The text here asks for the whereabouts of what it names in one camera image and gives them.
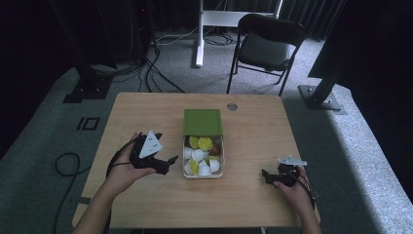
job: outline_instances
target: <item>white object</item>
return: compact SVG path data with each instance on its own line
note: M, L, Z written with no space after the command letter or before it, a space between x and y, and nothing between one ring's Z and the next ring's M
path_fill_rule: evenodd
M184 147L183 148L183 159L185 159L185 160L191 159L192 151L194 151L194 149L192 149L190 147Z
M294 156L288 155L288 157L279 159L279 162L286 165L292 166L307 166L306 161L302 161L300 159L295 158Z
M199 167L205 166L205 165L207 165L207 162L205 160L201 161L200 164L198 164Z
M186 175L193 175L192 170L191 170L191 166L189 165L189 163L185 164L185 166L183 166L183 170L185 171Z
M205 153L202 149L195 149L192 151L192 159L197 162L201 162L205 157Z
M154 132L149 131L145 142L143 143L142 150L140 150L139 158L145 158L151 154L161 151L163 146L156 138Z
M211 176L212 171L208 165L203 165L198 167L198 176Z
M212 173L218 172L219 168L221 168L221 164L219 163L218 160L215 160L215 159L209 160L209 166L210 166L210 171Z

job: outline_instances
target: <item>person's left hand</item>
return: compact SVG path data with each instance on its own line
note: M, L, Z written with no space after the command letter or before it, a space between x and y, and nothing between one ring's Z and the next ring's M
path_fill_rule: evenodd
M118 196L125 190L127 190L136 180L148 176L150 174L155 174L156 170L153 168L146 169L136 169L132 164L129 163L131 151L133 149L134 143L129 145L115 161L114 164L128 163L124 165L118 165L113 167L110 171L108 177L103 183L106 187L106 192L110 193L113 197Z

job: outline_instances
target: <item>black cable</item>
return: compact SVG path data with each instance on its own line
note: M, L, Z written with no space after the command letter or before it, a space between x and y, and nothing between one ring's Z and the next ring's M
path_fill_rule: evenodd
M309 187L310 187L310 183L309 183L309 181L308 181L305 177L303 177L302 175L300 175L300 177L304 178L304 181L306 181L307 186L309 186Z
M122 69L115 69L111 71L100 70L98 68L93 68L93 70L97 75L112 78L113 76L134 74L136 71L140 70L142 66L143 64L135 64Z
M159 55L160 55L159 50L156 49L156 48L155 48L155 54L156 54L156 56L155 56L155 59L154 59L153 62L149 62L149 59L146 60L149 63L149 67L146 70L146 74L145 74L145 84L148 87L149 93L152 93L152 90L151 90L151 87L149 86L149 81L148 81L149 72L152 70L152 67L154 66L155 62L158 60Z
M151 74L152 83L156 86L156 88L158 88L158 90L159 90L161 93L163 93L161 87L158 85L158 83L157 83L156 80L155 80L154 71L151 70L150 74Z
M139 70L136 72L136 74L131 75L130 77L125 78L125 79L123 79L123 80L115 80L115 79L114 79L114 80L112 81L112 83L123 83L123 82L129 81L130 79L133 79L134 77L139 76L139 75L140 75L140 72L141 72L141 69L139 69Z
M307 192L307 194L309 195L309 197L310 197L310 201L311 201L311 205L313 206L313 209L315 209L316 208L316 202L314 201L314 198L313 198L313 195L312 195L312 192L311 192L311 188L310 188L310 186L309 187L307 187L299 178L297 178L296 176L294 176L291 172L286 172L288 175L290 175L291 177L293 177L297 182L299 182L300 184L301 184L301 186L303 186L303 188L304 188L304 190L306 190L306 192Z
M76 158L76 171L75 171L74 173L72 173L72 174L63 173L63 172L60 170L60 168L58 167L58 161L59 161L61 158L66 157L66 156L69 156L69 155L75 156L75 158ZM58 205L58 209L57 209L56 216L55 216L55 222L54 222L54 226L53 226L53 233L54 233L54 234L57 233L57 221L58 221L58 217L60 216L61 208L63 207L63 203L64 203L64 201L66 200L67 195L69 194L70 190L72 189L72 186L73 186L74 181L76 180L76 177L91 168L91 166L88 166L88 167L86 167L85 169L79 171L79 169L80 169L80 161L81 161L81 160L80 160L79 155L76 154L76 153L73 153L73 152L68 152L68 153L60 154L60 155L56 158L56 160L55 160L55 170L56 170L56 172L57 172L59 175L61 175L61 176L66 176L66 177L72 176L72 180L70 181L70 185L68 186L68 188L67 188L67 190L66 190L66 192L65 192L65 194L64 194L64 196L63 196L63 199L61 200L60 204Z
M112 170L113 167L117 166L115 164L116 160L118 160L119 156L121 156L122 152L131 144L135 143L137 140L137 138L131 139L128 143L126 143L124 146L122 146L121 149L119 149L115 155L112 157L112 159L109 162L109 165L107 166L107 170L106 170L106 177L109 176L110 171Z
M169 38L175 40L174 39L175 37L179 38L180 36L165 36L165 37L163 37L163 40L168 40ZM208 37L222 37L222 38L225 39L225 42L219 42L219 41L216 41L216 40L208 39ZM190 35L187 35L185 37L179 38L178 41L180 41L180 40L193 40L193 39L199 39L199 36L196 35L196 34L190 34ZM227 33L205 34L204 35L204 41L206 43L210 44L210 45L213 45L213 46L229 46L229 45L237 43L237 41L234 40L234 38L230 34L227 34Z
M119 166L119 165L126 165L126 164L131 164L131 162L114 164L112 165L112 168Z
M176 89L178 89L182 94L185 94L185 92L179 88L179 86L177 86L175 83L173 83L170 79L167 78L167 76L165 76L156 66L155 63L152 63L150 60L148 60L148 62L152 65L153 68L155 68L155 70L158 72L159 75L161 75L162 78L164 78L168 83L170 83L171 85L173 85Z

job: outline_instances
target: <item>wooden table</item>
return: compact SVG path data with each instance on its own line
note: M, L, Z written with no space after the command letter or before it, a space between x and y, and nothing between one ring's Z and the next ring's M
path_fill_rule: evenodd
M234 103L237 110L229 110ZM224 175L186 179L182 168L184 109L221 110ZM134 132L162 133L156 158L179 155L167 175L150 175L121 194L112 207L111 227L271 227L299 225L299 218L261 169L277 174L278 159L300 157L278 96L140 94L117 96L82 197L92 198L104 182L114 153ZM79 204L73 225L87 205Z

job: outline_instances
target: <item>person's right hand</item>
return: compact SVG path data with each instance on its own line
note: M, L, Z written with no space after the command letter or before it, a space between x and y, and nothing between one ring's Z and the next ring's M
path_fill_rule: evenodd
M307 185L306 173L301 168L298 168L300 171L300 175L303 177L299 177L300 181ZM311 204L310 197L304 187L299 183L296 182L292 187L288 187L279 181L275 181L274 185L285 195L288 202L291 206L297 211L299 214L304 214L309 210L313 210L313 206Z

